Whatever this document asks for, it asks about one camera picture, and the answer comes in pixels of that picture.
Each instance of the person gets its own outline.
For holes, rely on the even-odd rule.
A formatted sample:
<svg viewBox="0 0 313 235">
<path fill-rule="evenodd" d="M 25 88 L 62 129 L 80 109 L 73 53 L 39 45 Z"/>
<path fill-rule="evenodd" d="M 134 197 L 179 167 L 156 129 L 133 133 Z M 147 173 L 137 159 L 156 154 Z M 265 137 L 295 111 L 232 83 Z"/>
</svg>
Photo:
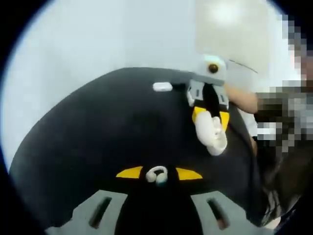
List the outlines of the person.
<svg viewBox="0 0 313 235">
<path fill-rule="evenodd" d="M 250 137 L 261 174 L 268 208 L 263 223 L 290 211 L 309 185 L 313 172 L 313 60 L 301 62 L 301 87 L 282 87 L 275 93 L 247 93 L 225 84 L 229 101 L 254 114 L 258 128 L 274 122 L 275 138 Z"/>
</svg>

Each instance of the yellow stripe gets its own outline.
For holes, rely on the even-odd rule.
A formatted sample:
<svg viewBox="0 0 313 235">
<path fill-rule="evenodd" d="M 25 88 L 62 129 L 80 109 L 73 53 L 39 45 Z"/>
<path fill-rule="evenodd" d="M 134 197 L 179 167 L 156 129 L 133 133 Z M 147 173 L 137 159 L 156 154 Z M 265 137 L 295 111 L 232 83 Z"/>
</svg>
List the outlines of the yellow stripe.
<svg viewBox="0 0 313 235">
<path fill-rule="evenodd" d="M 192 170 L 186 170 L 182 168 L 176 168 L 179 180 L 196 180 L 202 179 L 202 176 Z"/>
<path fill-rule="evenodd" d="M 206 111 L 206 109 L 195 106 L 192 113 L 192 121 L 195 122 L 197 115 L 203 111 Z"/>
<path fill-rule="evenodd" d="M 229 122 L 229 112 L 220 112 L 220 116 L 221 116 L 222 127 L 226 131 L 227 125 Z"/>
<path fill-rule="evenodd" d="M 119 178 L 130 178 L 130 179 L 139 179 L 140 172 L 141 172 L 142 166 L 137 166 L 134 168 L 126 169 L 121 172 L 119 172 L 116 177 Z"/>
</svg>

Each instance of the gray panel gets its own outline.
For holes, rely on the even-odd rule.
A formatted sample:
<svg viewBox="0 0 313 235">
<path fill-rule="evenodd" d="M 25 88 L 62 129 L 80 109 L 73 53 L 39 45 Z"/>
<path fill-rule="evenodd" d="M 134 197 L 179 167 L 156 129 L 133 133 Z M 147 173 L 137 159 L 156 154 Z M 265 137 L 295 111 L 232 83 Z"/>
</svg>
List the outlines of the gray panel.
<svg viewBox="0 0 313 235">
<path fill-rule="evenodd" d="M 228 100 L 228 96 L 226 94 L 226 90 L 225 90 L 224 86 L 213 85 L 213 88 L 214 88 L 214 90 L 215 90 L 215 92 L 219 98 L 220 104 L 223 104 L 228 108 L 229 100 Z"/>
<path fill-rule="evenodd" d="M 217 86 L 224 85 L 224 81 L 223 80 L 212 78 L 212 77 L 209 77 L 209 76 L 198 75 L 196 73 L 192 74 L 191 79 L 199 81 L 199 82 L 205 82 L 207 84 L 217 85 Z"/>
<path fill-rule="evenodd" d="M 191 79 L 189 82 L 188 91 L 194 100 L 203 100 L 202 91 L 204 83 Z"/>
<path fill-rule="evenodd" d="M 246 219 L 245 211 L 224 196 L 215 191 L 204 194 L 192 195 L 198 215 L 202 224 L 203 235 L 272 235 L 274 232 L 266 228 L 258 228 Z M 208 204 L 208 200 L 214 199 L 227 217 L 229 227 L 220 230 L 217 220 Z"/>
<path fill-rule="evenodd" d="M 95 229 L 89 225 L 89 221 L 105 197 L 110 197 L 112 200 L 99 227 Z M 74 209 L 73 217 L 68 223 L 60 228 L 48 228 L 46 232 L 50 235 L 114 235 L 115 226 L 126 198 L 126 194 L 100 190 Z"/>
</svg>

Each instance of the vent slot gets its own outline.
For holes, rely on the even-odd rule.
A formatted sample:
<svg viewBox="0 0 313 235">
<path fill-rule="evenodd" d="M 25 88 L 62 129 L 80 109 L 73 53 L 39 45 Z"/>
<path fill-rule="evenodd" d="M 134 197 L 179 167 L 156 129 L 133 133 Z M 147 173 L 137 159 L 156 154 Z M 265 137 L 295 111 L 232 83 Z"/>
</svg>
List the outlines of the vent slot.
<svg viewBox="0 0 313 235">
<path fill-rule="evenodd" d="M 93 227 L 94 229 L 98 229 L 101 219 L 106 212 L 112 198 L 110 197 L 105 197 L 102 202 L 97 206 L 96 210 L 94 211 L 90 221 L 89 225 Z"/>
<path fill-rule="evenodd" d="M 208 199 L 207 203 L 216 218 L 220 230 L 227 229 L 229 227 L 229 220 L 219 203 L 215 199 Z"/>
</svg>

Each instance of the white wall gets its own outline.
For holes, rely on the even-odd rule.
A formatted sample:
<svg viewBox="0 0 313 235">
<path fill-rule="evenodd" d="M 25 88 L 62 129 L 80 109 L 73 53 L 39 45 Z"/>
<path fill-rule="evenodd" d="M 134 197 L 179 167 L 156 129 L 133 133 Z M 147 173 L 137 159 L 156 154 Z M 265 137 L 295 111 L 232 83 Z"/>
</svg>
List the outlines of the white wall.
<svg viewBox="0 0 313 235">
<path fill-rule="evenodd" d="M 232 16 L 236 20 L 223 10 L 230 4 L 231 12 L 240 9 Z M 263 0 L 51 2 L 25 30 L 4 75 L 1 144 L 7 166 L 28 131 L 54 105 L 118 68 L 193 71 L 199 54 L 208 52 L 257 70 L 229 63 L 228 81 L 261 90 L 268 82 L 256 86 L 259 80 L 279 80 L 281 70 L 288 73 L 281 24 Z M 246 122 L 253 133 L 253 119 Z"/>
</svg>

